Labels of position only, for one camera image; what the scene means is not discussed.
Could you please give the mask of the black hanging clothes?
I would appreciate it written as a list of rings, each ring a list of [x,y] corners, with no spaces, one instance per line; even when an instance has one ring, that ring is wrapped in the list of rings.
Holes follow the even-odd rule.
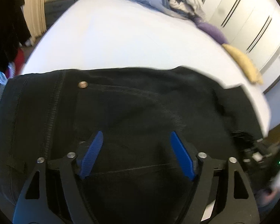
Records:
[[[6,72],[9,63],[18,54],[20,45],[30,39],[22,12],[25,0],[0,0],[0,72]]]

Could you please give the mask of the yellow pillow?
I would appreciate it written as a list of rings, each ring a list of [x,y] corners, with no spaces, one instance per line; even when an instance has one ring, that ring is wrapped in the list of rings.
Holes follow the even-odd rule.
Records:
[[[242,72],[251,84],[264,83],[260,71],[255,67],[252,60],[250,60],[250,58],[245,53],[243,53],[236,47],[233,47],[226,43],[222,44],[222,47],[238,64],[238,66],[241,68]]]

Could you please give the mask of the beige curtain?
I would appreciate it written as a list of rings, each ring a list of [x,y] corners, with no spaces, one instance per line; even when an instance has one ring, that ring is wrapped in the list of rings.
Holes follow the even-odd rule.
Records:
[[[31,34],[31,44],[34,44],[36,38],[46,32],[44,3],[45,0],[25,0],[23,10],[25,21]]]

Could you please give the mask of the purple pillow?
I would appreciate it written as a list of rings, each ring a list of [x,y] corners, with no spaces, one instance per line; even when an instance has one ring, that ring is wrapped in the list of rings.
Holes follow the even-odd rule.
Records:
[[[229,44],[225,35],[216,26],[205,22],[202,18],[198,16],[193,18],[193,22],[195,23],[198,29],[208,34],[220,45]]]

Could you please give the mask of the black denim pants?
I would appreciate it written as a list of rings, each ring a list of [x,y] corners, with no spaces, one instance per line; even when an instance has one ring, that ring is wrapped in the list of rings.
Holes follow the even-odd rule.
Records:
[[[11,79],[0,100],[0,193],[16,204],[38,158],[55,160],[101,131],[90,176],[78,180],[98,223],[174,223],[192,183],[170,145],[176,131],[226,160],[263,137],[241,86],[184,67],[59,70]]]

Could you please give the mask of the white wardrobe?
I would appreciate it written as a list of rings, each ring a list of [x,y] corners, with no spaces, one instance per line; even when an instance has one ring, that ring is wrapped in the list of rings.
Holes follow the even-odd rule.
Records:
[[[280,78],[280,5],[277,0],[204,0],[209,23],[248,55],[262,74],[262,91]]]

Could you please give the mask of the dark grey nightstand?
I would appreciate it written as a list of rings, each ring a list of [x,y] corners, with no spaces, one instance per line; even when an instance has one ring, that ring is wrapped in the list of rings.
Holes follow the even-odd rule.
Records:
[[[77,0],[49,0],[44,3],[46,29],[61,17],[64,12],[69,9]]]

